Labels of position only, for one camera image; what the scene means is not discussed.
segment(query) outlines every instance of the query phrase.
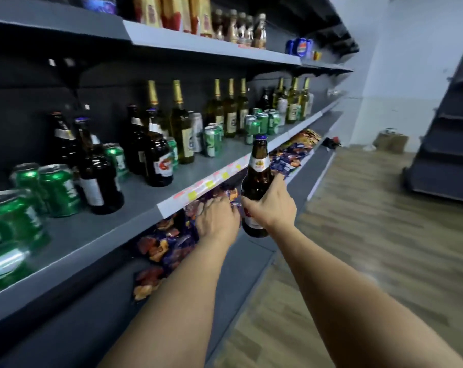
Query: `price tag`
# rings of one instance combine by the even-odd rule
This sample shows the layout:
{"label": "price tag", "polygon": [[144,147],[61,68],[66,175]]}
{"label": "price tag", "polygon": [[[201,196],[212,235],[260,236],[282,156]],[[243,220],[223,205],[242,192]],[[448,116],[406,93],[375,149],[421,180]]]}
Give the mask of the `price tag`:
{"label": "price tag", "polygon": [[189,199],[189,201],[194,201],[196,200],[198,197],[198,194],[196,191],[191,191],[187,194],[187,198]]}

